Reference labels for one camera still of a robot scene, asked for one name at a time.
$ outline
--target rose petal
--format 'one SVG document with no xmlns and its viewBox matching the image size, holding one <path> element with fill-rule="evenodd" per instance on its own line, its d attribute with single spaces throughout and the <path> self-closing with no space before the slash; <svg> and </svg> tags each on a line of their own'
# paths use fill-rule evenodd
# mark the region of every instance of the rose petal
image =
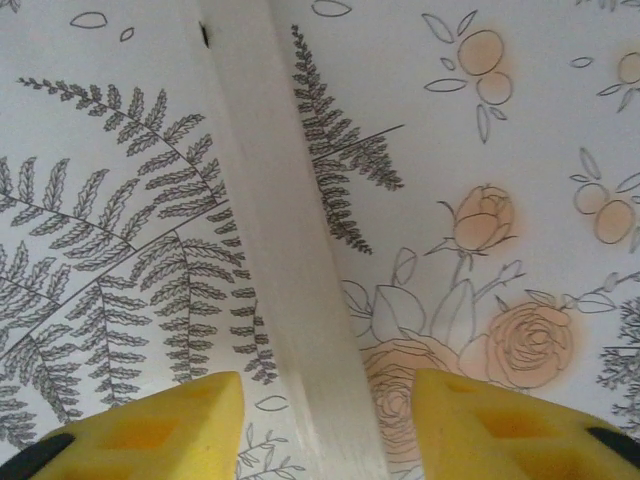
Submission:
<svg viewBox="0 0 640 480">
<path fill-rule="evenodd" d="M 498 219 L 495 216 L 479 213 L 458 222 L 453 235 L 461 248 L 478 251 L 491 240 L 498 228 Z"/>
<path fill-rule="evenodd" d="M 479 335 L 469 342 L 460 352 L 458 367 L 466 376 L 489 381 L 487 374 L 487 343 L 489 335 Z"/>
<path fill-rule="evenodd" d="M 467 198 L 465 198 L 460 204 L 460 208 L 458 208 L 458 212 L 456 213 L 456 223 L 466 217 L 480 213 L 481 200 L 482 187 L 476 187 L 471 190 L 469 195 L 467 195 Z"/>
</svg>

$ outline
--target fern leaf illustration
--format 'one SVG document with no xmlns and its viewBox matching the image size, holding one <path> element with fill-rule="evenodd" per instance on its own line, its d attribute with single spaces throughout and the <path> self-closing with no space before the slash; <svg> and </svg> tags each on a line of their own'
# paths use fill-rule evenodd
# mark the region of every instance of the fern leaf illustration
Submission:
<svg viewBox="0 0 640 480">
<path fill-rule="evenodd" d="M 148 317 L 135 313 L 146 303 L 127 294 L 133 286 L 134 282 L 122 277 L 103 275 L 66 317 L 75 325 L 71 335 L 81 342 L 79 349 L 92 352 L 86 362 L 93 368 L 89 376 L 100 380 L 95 392 L 105 394 L 101 402 L 109 406 L 133 400 L 131 395 L 139 391 L 133 381 L 141 370 L 131 366 L 146 360 L 144 355 L 130 352 L 148 343 L 134 335 L 135 329 L 151 323 Z"/>
<path fill-rule="evenodd" d="M 210 217 L 217 225 L 233 214 L 225 209 Z M 237 237 L 237 232 L 229 233 Z M 239 243 L 229 247 L 223 243 L 228 240 L 225 235 L 214 238 L 185 238 L 174 230 L 140 252 L 132 271 L 140 290 L 152 291 L 150 305 L 157 308 L 156 314 L 167 319 L 160 326 L 171 333 L 166 355 L 172 360 L 174 381 L 180 383 L 208 373 L 208 351 L 217 333 L 210 319 L 223 311 L 229 293 L 235 291 L 233 269 L 244 261 Z"/>
<path fill-rule="evenodd" d="M 346 172 L 357 171 L 368 180 L 388 190 L 403 187 L 402 179 L 391 168 L 391 158 L 386 153 L 384 134 L 396 128 L 361 138 L 360 129 L 352 128 L 352 121 L 343 118 L 342 110 L 333 108 L 335 99 L 327 95 L 327 84 L 321 82 L 313 54 L 298 26 L 292 27 L 299 73 L 293 76 L 297 84 L 295 96 L 299 100 L 298 110 L 302 116 L 309 153 L 313 157 L 313 167 L 322 197 L 331 235 L 343 239 L 347 245 L 364 253 L 372 253 L 371 247 L 363 239 L 356 222 L 348 220 L 352 216 L 351 204 L 345 197 L 346 189 L 341 189 L 339 199 L 331 185 L 347 184 Z"/>
<path fill-rule="evenodd" d="M 36 438 L 35 413 L 30 413 L 25 402 L 17 400 L 19 385 L 0 384 L 0 441 L 7 441 L 22 450 Z"/>
<path fill-rule="evenodd" d="M 53 269 L 55 259 L 32 262 L 25 242 L 16 249 L 11 262 L 0 245 L 0 353 L 11 330 L 35 328 L 60 307 L 60 297 L 68 282 L 69 266 Z"/>
<path fill-rule="evenodd" d="M 79 379 L 73 374 L 80 365 L 66 361 L 76 347 L 59 342 L 69 330 L 67 325 L 53 324 L 39 333 L 26 335 L 6 355 L 4 363 L 3 380 L 18 377 L 22 385 L 33 385 L 62 423 L 82 416 L 82 412 L 72 408 L 79 396 L 73 388 Z"/>
<path fill-rule="evenodd" d="M 231 310 L 231 314 L 236 318 L 251 319 L 250 326 L 230 328 L 232 335 L 249 340 L 249 343 L 234 346 L 233 350 L 236 353 L 251 355 L 253 358 L 247 363 L 244 371 L 255 372 L 251 377 L 252 380 L 269 385 L 278 378 L 278 373 L 273 360 L 273 351 L 266 348 L 269 345 L 269 337 L 264 328 L 264 321 L 258 313 L 258 302 L 255 300 L 252 302 L 253 304 L 249 307 Z"/>
<path fill-rule="evenodd" d="M 93 94 L 99 97 L 99 92 L 93 89 Z M 42 204 L 36 205 L 35 201 L 35 158 L 30 158 L 23 162 L 18 178 L 18 195 L 13 196 L 11 174 L 6 159 L 0 160 L 0 195 L 4 199 L 9 199 L 11 205 L 22 206 L 21 211 L 13 217 L 12 226 L 20 226 L 34 221 L 36 218 L 46 215 L 42 223 L 32 228 L 30 234 L 33 236 L 47 236 L 57 234 L 50 248 L 64 250 L 63 253 L 72 259 L 88 259 L 75 266 L 80 270 L 98 270 L 110 263 L 115 262 L 125 250 L 130 253 L 134 247 L 130 241 L 134 239 L 141 230 L 142 225 L 149 217 L 149 211 L 155 207 L 143 208 L 141 212 L 135 214 L 130 220 L 129 228 L 124 229 L 126 238 L 119 236 L 115 230 L 120 217 L 125 209 L 126 202 L 133 193 L 133 189 L 138 183 L 138 179 L 125 182 L 110 197 L 104 212 L 99 217 L 98 223 L 93 223 L 90 219 L 94 202 L 98 196 L 98 191 L 103 183 L 108 170 L 103 169 L 91 174 L 89 179 L 78 193 L 78 201 L 73 207 L 72 213 L 63 211 L 63 193 L 65 189 L 66 172 L 69 160 L 63 159 L 57 162 L 49 173 L 48 182 L 42 195 Z M 114 250 L 107 251 L 107 247 L 113 245 Z"/>
<path fill-rule="evenodd" d="M 199 165 L 212 146 L 211 135 L 204 135 L 195 144 L 188 147 L 187 153 L 178 150 L 180 142 L 204 120 L 202 115 L 186 115 L 160 133 L 167 111 L 165 90 L 160 91 L 154 106 L 143 120 L 145 115 L 144 93 L 139 87 L 134 88 L 131 102 L 127 110 L 124 111 L 122 110 L 122 95 L 115 85 L 109 85 L 105 102 L 100 88 L 95 85 L 92 85 L 89 89 L 90 92 L 88 92 L 78 85 L 68 85 L 64 81 L 55 82 L 55 86 L 46 79 L 37 81 L 34 78 L 20 78 L 18 81 L 34 90 L 47 89 L 50 95 L 59 95 L 63 102 L 75 100 L 78 110 L 91 106 L 90 116 L 102 117 L 105 113 L 110 112 L 105 121 L 104 129 L 117 132 L 118 144 L 128 144 L 128 156 L 140 155 L 149 149 L 164 145 L 165 151 L 154 153 L 151 159 L 139 168 L 139 175 L 147 175 L 167 168 L 178 161 L 185 162 L 185 166 L 192 171 L 189 178 L 195 178 L 196 183 L 200 185 L 199 189 L 191 190 L 191 192 L 197 192 L 199 198 L 184 202 L 182 201 L 183 197 L 174 190 L 160 192 L 154 201 L 156 206 L 179 202 L 176 205 L 163 206 L 158 213 L 161 218 L 198 216 L 207 209 L 215 208 L 226 194 L 221 182 L 217 185 L 210 183 L 217 180 L 215 165 L 208 162 L 203 171 L 199 170 Z M 152 179 L 147 185 L 147 189 L 158 188 L 164 180 L 164 177 L 160 180 Z"/>
</svg>

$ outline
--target small leaf drawing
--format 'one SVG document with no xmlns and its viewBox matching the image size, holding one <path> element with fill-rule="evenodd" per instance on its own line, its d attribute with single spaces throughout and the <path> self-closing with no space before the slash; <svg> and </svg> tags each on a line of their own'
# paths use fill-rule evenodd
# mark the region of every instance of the small leaf drawing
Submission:
<svg viewBox="0 0 640 480">
<path fill-rule="evenodd" d="M 311 9 L 316 15 L 326 18 L 343 17 L 353 10 L 346 3 L 337 0 L 316 0 Z"/>
<path fill-rule="evenodd" d="M 505 303 L 504 300 L 502 300 L 499 296 L 496 295 L 496 302 L 498 302 L 498 307 L 500 307 L 500 311 L 502 313 L 508 312 L 509 311 L 509 305 L 507 305 Z"/>
<path fill-rule="evenodd" d="M 589 178 L 585 177 L 584 175 L 571 175 L 571 180 L 573 180 L 574 182 L 580 182 L 580 183 L 588 183 L 589 182 Z"/>
<path fill-rule="evenodd" d="M 476 16 L 476 13 L 478 13 L 478 11 L 474 10 L 473 12 L 469 13 L 466 17 L 462 19 L 462 21 L 458 25 L 459 37 L 462 36 L 462 34 L 467 31 L 467 28 L 469 28 L 469 26 L 471 25 L 471 22 L 473 22 L 473 19 Z"/>
<path fill-rule="evenodd" d="M 475 336 L 474 297 L 471 281 L 458 282 L 438 305 L 429 334 L 454 351 L 460 351 Z"/>
<path fill-rule="evenodd" d="M 487 107 L 479 104 L 476 107 L 476 121 L 478 122 L 478 134 L 482 143 L 487 143 L 489 140 L 489 134 L 491 133 L 491 123 L 489 114 L 487 113 Z"/>
<path fill-rule="evenodd" d="M 582 163 L 584 171 L 587 172 L 591 178 L 595 180 L 602 179 L 602 174 L 600 173 L 600 169 L 598 168 L 598 164 L 593 158 L 593 155 L 591 155 L 589 150 L 584 147 L 580 149 L 580 162 Z"/>
<path fill-rule="evenodd" d="M 73 17 L 69 25 L 93 30 L 95 28 L 106 27 L 108 23 L 107 17 L 102 12 L 84 12 Z"/>
<path fill-rule="evenodd" d="M 587 293 L 578 300 L 578 310 L 582 313 L 605 313 L 616 308 L 613 300 L 602 293 Z"/>
<path fill-rule="evenodd" d="M 633 96 L 634 96 L 635 93 L 636 93 L 635 88 L 630 88 L 629 90 L 624 92 L 624 95 L 622 97 L 622 101 L 620 102 L 620 106 L 618 107 L 618 112 L 617 113 L 620 113 L 622 110 L 627 108 L 629 103 L 631 103 L 631 100 L 633 100 Z"/>
<path fill-rule="evenodd" d="M 446 93 L 457 92 L 467 86 L 467 81 L 461 78 L 441 78 L 427 83 L 424 88 L 430 92 Z"/>
<path fill-rule="evenodd" d="M 271 395 L 257 402 L 255 406 L 263 412 L 280 412 L 289 408 L 289 402 L 282 395 Z"/>
<path fill-rule="evenodd" d="M 135 31 L 136 29 L 134 27 L 124 29 L 120 34 L 120 42 L 126 42 L 127 40 L 130 40 L 131 37 L 133 37 Z"/>
<path fill-rule="evenodd" d="M 604 90 L 601 90 L 600 92 L 597 93 L 597 95 L 599 97 L 606 97 L 607 95 L 613 95 L 614 93 L 619 92 L 621 88 L 622 88 L 622 84 L 616 83 L 615 85 L 611 85 L 610 87 L 607 87 Z"/>
<path fill-rule="evenodd" d="M 497 120 L 504 121 L 507 119 L 507 116 L 499 108 L 489 107 L 489 111 L 491 112 L 491 115 L 493 115 Z"/>
<path fill-rule="evenodd" d="M 636 253 L 640 247 L 640 227 L 636 227 L 633 232 L 633 237 L 631 237 L 631 247 L 629 248 L 629 253 Z"/>
<path fill-rule="evenodd" d="M 604 281 L 602 289 L 607 293 L 613 292 L 613 290 L 618 285 L 619 278 L 620 278 L 620 274 L 618 272 L 613 272 L 609 274 L 609 276 Z"/>
<path fill-rule="evenodd" d="M 616 193 L 629 192 L 640 186 L 640 172 L 634 173 L 616 187 Z"/>
<path fill-rule="evenodd" d="M 401 248 L 396 256 L 395 265 L 393 267 L 393 285 L 405 285 L 416 271 L 418 264 L 418 255 L 413 250 Z"/>
<path fill-rule="evenodd" d="M 456 69 L 456 63 L 450 58 L 442 57 L 440 58 L 440 61 L 442 62 L 442 65 L 444 65 L 444 68 L 450 72 L 453 72 Z"/>
<path fill-rule="evenodd" d="M 371 331 L 378 341 L 404 338 L 401 328 L 421 332 L 426 321 L 424 309 L 412 293 L 391 285 L 376 287 Z"/>
<path fill-rule="evenodd" d="M 569 62 L 573 68 L 586 68 L 593 63 L 593 58 L 591 57 L 578 57 L 574 58 Z"/>
<path fill-rule="evenodd" d="M 362 285 L 351 280 L 344 280 L 342 289 L 352 315 L 371 317 L 372 308 L 369 303 L 369 295 Z"/>
<path fill-rule="evenodd" d="M 556 305 L 556 297 L 550 293 L 540 292 L 538 290 L 525 290 L 525 292 L 527 292 L 527 295 L 533 298 L 536 303 L 548 305 L 549 307 L 555 307 Z"/>
<path fill-rule="evenodd" d="M 423 13 L 422 18 L 427 22 L 427 25 L 429 25 L 429 28 L 438 40 L 444 43 L 453 43 L 455 41 L 449 27 L 438 17 L 429 13 Z"/>
</svg>

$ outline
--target white stick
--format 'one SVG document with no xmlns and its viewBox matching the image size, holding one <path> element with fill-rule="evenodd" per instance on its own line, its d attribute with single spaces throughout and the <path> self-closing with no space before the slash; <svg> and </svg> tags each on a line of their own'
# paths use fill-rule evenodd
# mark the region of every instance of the white stick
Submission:
<svg viewBox="0 0 640 480">
<path fill-rule="evenodd" d="M 310 477 L 388 479 L 268 2 L 201 3 L 214 141 Z"/>
</svg>

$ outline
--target gray ink drawing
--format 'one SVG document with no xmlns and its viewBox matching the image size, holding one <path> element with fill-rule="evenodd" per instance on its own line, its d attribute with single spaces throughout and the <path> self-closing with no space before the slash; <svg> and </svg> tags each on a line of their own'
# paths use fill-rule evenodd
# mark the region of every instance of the gray ink drawing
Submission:
<svg viewBox="0 0 640 480">
<path fill-rule="evenodd" d="M 436 15 L 422 15 L 437 40 L 448 45 L 449 49 L 457 48 L 449 56 L 440 58 L 447 70 L 445 76 L 430 81 L 424 88 L 433 93 L 475 88 L 479 100 L 475 109 L 476 124 L 480 140 L 485 144 L 491 137 L 494 121 L 507 120 L 502 106 L 513 96 L 514 85 L 511 76 L 500 70 L 505 54 L 500 34 L 487 29 L 468 33 L 477 13 L 477 10 L 468 13 L 455 29 Z"/>
</svg>

